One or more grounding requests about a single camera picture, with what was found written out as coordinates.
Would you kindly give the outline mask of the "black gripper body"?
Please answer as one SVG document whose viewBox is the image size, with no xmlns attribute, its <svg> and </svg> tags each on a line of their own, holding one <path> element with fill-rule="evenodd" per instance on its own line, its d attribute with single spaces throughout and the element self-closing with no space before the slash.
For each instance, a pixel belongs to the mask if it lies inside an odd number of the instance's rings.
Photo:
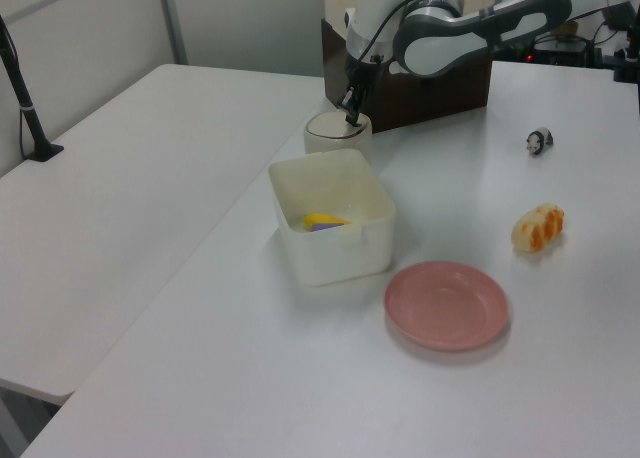
<svg viewBox="0 0 640 458">
<path fill-rule="evenodd" d="M 381 63 L 367 63 L 347 56 L 345 72 L 348 80 L 347 90 L 351 92 L 351 101 L 368 101 L 379 88 L 384 67 Z"/>
</svg>

